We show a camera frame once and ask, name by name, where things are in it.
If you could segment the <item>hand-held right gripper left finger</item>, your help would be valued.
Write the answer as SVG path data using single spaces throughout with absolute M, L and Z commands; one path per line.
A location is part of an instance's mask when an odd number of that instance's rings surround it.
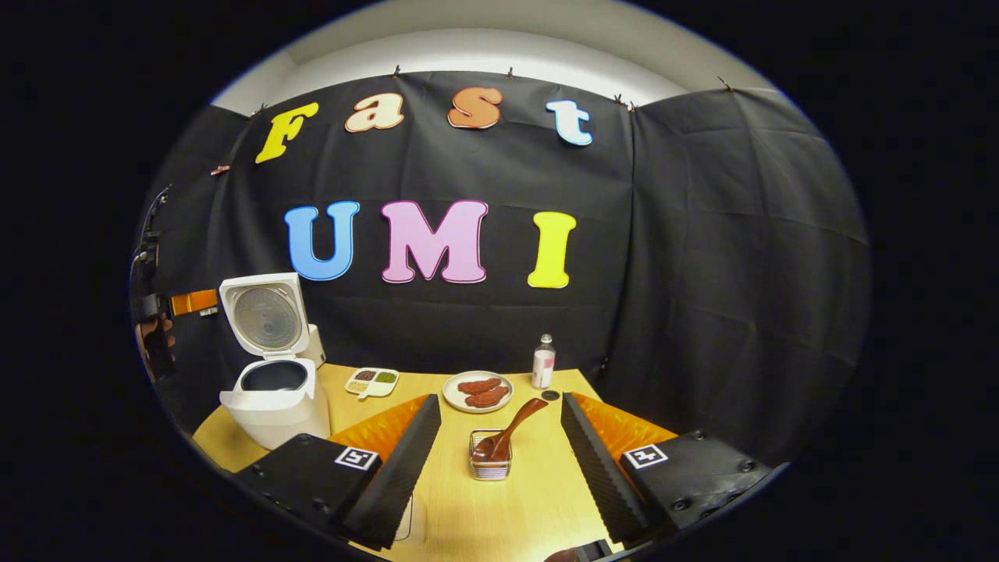
M 438 396 L 422 395 L 334 439 L 294 436 L 233 480 L 317 533 L 388 549 L 439 427 Z

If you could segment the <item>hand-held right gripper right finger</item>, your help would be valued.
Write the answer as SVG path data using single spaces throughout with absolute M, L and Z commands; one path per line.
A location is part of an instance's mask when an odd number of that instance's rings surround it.
M 561 426 L 610 540 L 627 548 L 688 534 L 780 473 L 710 432 L 675 435 L 578 393 L 564 393 Z

